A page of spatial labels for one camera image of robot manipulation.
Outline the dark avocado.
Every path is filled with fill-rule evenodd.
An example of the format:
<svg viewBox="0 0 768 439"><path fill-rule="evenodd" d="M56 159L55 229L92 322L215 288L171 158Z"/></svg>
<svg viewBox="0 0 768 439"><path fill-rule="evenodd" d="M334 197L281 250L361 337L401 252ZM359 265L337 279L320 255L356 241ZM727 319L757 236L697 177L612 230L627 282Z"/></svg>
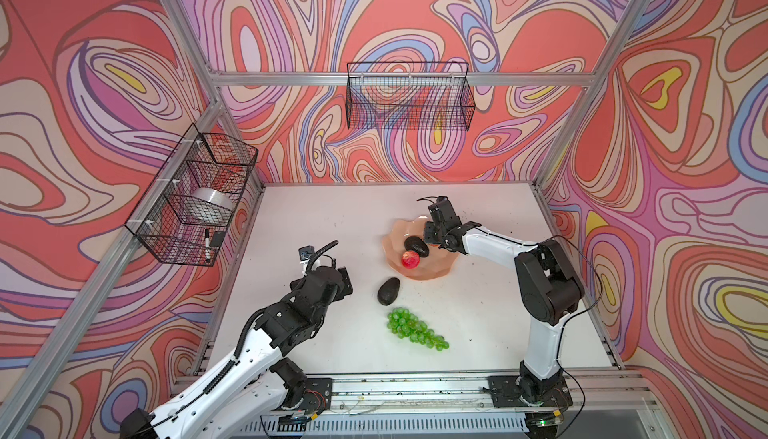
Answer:
<svg viewBox="0 0 768 439"><path fill-rule="evenodd" d="M403 245L405 250L415 251L421 258L426 258L430 255L429 245L419 236L407 236Z"/></svg>
<svg viewBox="0 0 768 439"><path fill-rule="evenodd" d="M377 291L377 301L383 306L392 305L399 296L401 281L397 277L388 278Z"/></svg>

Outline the red apple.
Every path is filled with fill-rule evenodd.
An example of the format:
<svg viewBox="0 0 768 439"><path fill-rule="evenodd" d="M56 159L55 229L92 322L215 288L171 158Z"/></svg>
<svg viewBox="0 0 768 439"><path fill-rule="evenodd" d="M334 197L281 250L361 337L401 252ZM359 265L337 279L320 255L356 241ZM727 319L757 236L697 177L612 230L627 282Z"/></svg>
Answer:
<svg viewBox="0 0 768 439"><path fill-rule="evenodd" d="M420 265L421 256L415 251L406 250L401 255L400 261L403 268L412 270Z"/></svg>

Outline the green grape bunch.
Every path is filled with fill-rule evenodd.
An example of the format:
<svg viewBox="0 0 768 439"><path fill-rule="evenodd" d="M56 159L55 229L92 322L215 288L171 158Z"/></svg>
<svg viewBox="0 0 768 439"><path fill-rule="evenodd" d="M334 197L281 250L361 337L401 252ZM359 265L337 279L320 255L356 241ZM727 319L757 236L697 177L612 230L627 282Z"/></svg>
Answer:
<svg viewBox="0 0 768 439"><path fill-rule="evenodd" d="M395 308L387 314L387 329L400 339L407 339L428 349L446 351L450 348L449 342L442 335L406 308Z"/></svg>

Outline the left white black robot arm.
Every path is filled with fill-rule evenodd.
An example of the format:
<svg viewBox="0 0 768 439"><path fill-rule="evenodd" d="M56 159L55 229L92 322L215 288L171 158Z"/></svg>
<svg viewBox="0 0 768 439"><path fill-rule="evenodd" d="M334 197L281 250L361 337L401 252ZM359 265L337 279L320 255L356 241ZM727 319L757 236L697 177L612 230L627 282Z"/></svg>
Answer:
<svg viewBox="0 0 768 439"><path fill-rule="evenodd" d="M121 422L121 438L223 438L248 418L294 409L306 394L306 375L288 358L314 338L329 306L353 292L344 267L309 266L290 292L246 320L234 349L176 397Z"/></svg>

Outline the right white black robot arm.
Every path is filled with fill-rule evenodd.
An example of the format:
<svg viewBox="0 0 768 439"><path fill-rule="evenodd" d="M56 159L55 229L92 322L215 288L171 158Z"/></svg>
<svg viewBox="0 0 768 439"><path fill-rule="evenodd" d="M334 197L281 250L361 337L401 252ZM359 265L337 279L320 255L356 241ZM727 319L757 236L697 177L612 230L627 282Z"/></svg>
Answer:
<svg viewBox="0 0 768 439"><path fill-rule="evenodd" d="M426 197L430 219L423 240L462 255L477 256L513 270L520 297L531 317L528 346L515 387L522 402L545 403L562 383L563 329L577 312L584 287L566 251L554 238L525 242L464 222L446 196Z"/></svg>

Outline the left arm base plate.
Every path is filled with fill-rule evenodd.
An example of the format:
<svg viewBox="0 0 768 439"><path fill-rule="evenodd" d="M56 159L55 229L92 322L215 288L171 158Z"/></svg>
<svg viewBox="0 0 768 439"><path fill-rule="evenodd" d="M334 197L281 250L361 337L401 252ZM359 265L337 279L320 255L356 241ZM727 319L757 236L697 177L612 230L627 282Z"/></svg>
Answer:
<svg viewBox="0 0 768 439"><path fill-rule="evenodd" d="M330 377L309 378L288 390L277 411L292 416L320 415L332 405L333 380Z"/></svg>

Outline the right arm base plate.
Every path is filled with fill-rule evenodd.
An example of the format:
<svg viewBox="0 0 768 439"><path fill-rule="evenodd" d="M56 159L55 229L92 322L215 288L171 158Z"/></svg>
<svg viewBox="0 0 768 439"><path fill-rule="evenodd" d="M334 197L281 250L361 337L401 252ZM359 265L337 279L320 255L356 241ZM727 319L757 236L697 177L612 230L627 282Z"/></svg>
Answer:
<svg viewBox="0 0 768 439"><path fill-rule="evenodd" d="M535 376L490 376L483 391L490 395L496 408L549 407L565 410L573 405L562 374L546 380Z"/></svg>

